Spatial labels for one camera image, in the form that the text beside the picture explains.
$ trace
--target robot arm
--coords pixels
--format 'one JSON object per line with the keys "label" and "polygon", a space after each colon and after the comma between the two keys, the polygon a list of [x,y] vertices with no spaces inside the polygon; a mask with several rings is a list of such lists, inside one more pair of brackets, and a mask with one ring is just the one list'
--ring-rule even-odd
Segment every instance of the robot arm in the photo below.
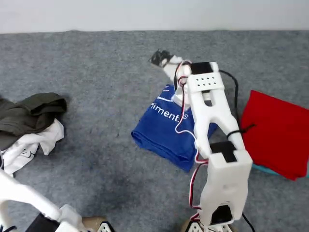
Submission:
{"label": "robot arm", "polygon": [[[4,232],[17,231],[6,212],[6,202],[17,201],[31,204],[41,212],[27,232],[94,232],[93,229],[85,228],[82,217],[74,208],[66,204],[59,209],[33,188],[18,183],[2,169],[0,169],[0,183],[0,231],[2,231],[1,226]],[[103,222],[98,229],[98,232],[101,231],[112,232],[113,230],[108,223]]]}
{"label": "robot arm", "polygon": [[160,56],[161,67],[174,82],[173,101],[191,107],[195,126],[195,146],[208,159],[208,176],[201,193],[200,223],[204,228],[224,231],[225,225],[241,217],[248,195],[248,178],[252,159],[246,151],[241,134],[233,133],[227,142],[211,144],[209,124],[216,123],[228,135],[239,130],[224,93],[224,85],[216,62],[183,62],[176,56]]}

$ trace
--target folded red shirt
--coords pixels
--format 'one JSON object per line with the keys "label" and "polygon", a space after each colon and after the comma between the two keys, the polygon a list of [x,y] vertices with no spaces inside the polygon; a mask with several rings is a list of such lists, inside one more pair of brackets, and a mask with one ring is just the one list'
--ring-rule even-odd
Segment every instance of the folded red shirt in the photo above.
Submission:
{"label": "folded red shirt", "polygon": [[255,124],[243,134],[256,165],[296,180],[307,174],[309,110],[252,90],[241,127]]}

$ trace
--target pile of clothes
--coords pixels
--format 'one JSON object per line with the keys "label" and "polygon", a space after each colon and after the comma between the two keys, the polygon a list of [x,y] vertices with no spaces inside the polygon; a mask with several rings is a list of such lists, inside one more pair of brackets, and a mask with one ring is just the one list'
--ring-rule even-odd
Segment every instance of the pile of clothes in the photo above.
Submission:
{"label": "pile of clothes", "polygon": [[41,146],[48,155],[64,137],[56,116],[66,112],[67,103],[56,93],[41,93],[13,103],[0,98],[0,155],[2,168],[13,174],[33,158]]}

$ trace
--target carpet floor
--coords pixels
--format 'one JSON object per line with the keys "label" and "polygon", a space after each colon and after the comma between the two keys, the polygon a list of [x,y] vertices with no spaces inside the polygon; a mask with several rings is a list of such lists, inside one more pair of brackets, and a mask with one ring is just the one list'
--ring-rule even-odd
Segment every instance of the carpet floor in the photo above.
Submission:
{"label": "carpet floor", "polygon": [[[0,95],[12,101],[40,92],[66,97],[65,138],[16,179],[82,216],[104,215],[118,232],[177,232],[194,210],[188,174],[138,148],[131,131],[168,78],[148,59],[158,48],[194,62],[217,61],[239,81],[239,110],[256,89],[309,108],[309,31],[133,31],[0,35]],[[234,85],[223,76],[232,107]],[[223,138],[217,131],[211,141]],[[207,178],[195,185],[198,202]],[[10,203],[24,231],[37,215]],[[309,179],[290,181],[252,170],[245,213],[257,232],[309,227]],[[240,232],[251,231],[242,219]]]}

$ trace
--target black metal part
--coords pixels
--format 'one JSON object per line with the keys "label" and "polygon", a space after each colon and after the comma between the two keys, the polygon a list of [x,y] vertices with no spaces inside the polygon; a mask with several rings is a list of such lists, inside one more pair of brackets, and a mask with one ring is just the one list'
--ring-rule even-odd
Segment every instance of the black metal part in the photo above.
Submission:
{"label": "black metal part", "polygon": [[234,155],[236,148],[231,141],[213,143],[210,146],[213,153],[222,152],[223,157],[227,163],[237,162],[237,159]]}
{"label": "black metal part", "polygon": [[220,205],[212,214],[211,225],[216,225],[232,220],[232,212],[228,205]]}
{"label": "black metal part", "polygon": [[211,64],[209,62],[192,63],[191,64],[191,74],[203,74],[203,73],[213,73]]}
{"label": "black metal part", "polygon": [[171,55],[169,53],[169,51],[166,51],[166,50],[157,50],[153,56],[150,58],[150,62],[156,66],[159,66],[159,67],[162,67],[162,61],[164,59],[167,59],[167,62],[170,61],[170,59],[172,59],[174,55]]}
{"label": "black metal part", "polygon": [[59,225],[59,222],[47,219],[42,213],[40,213],[28,227],[26,232],[55,232]]}

